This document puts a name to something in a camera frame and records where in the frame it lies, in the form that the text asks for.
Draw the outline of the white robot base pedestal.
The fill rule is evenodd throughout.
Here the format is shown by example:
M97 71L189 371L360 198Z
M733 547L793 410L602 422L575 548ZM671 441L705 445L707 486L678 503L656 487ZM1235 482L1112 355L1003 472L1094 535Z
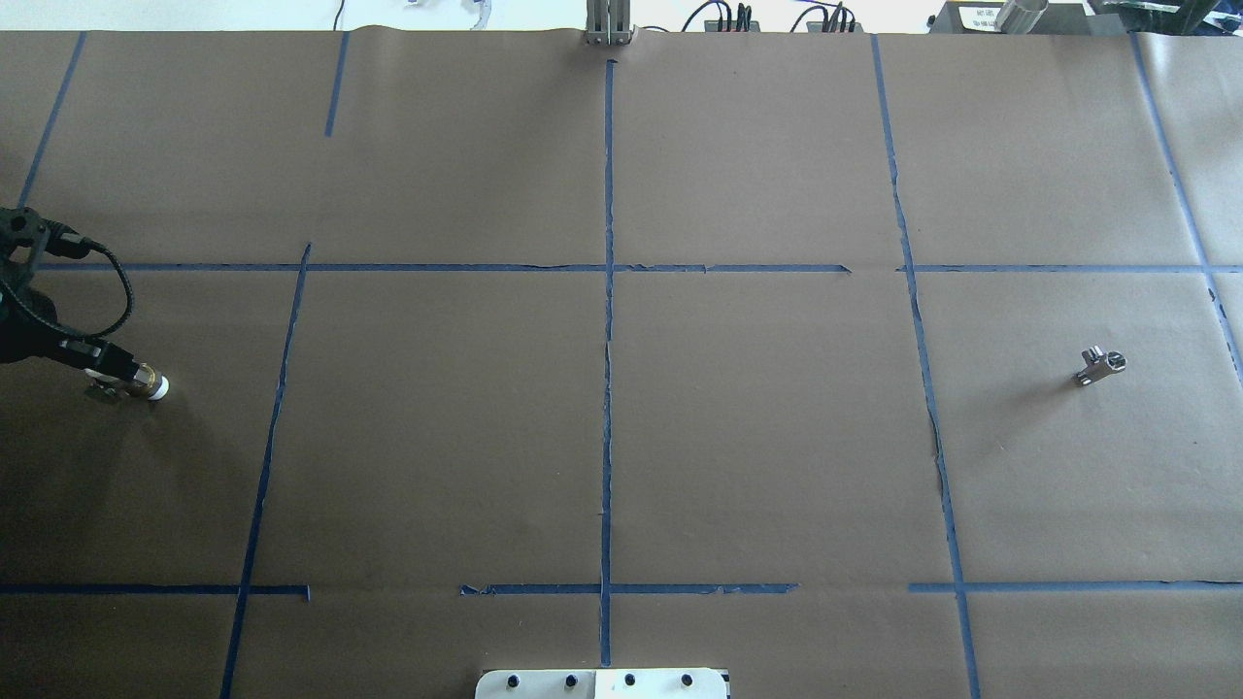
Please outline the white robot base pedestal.
M728 673L707 667L488 670L475 698L731 698Z

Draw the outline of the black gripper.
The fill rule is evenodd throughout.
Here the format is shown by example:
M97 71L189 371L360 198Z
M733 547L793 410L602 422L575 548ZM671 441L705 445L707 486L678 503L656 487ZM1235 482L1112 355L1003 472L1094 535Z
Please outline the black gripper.
M48 296L35 290L34 275L48 248L48 223L30 208L1 209L1 362L17 363L48 353L56 361L98 376L131 376L132 354L102 338L61 338Z

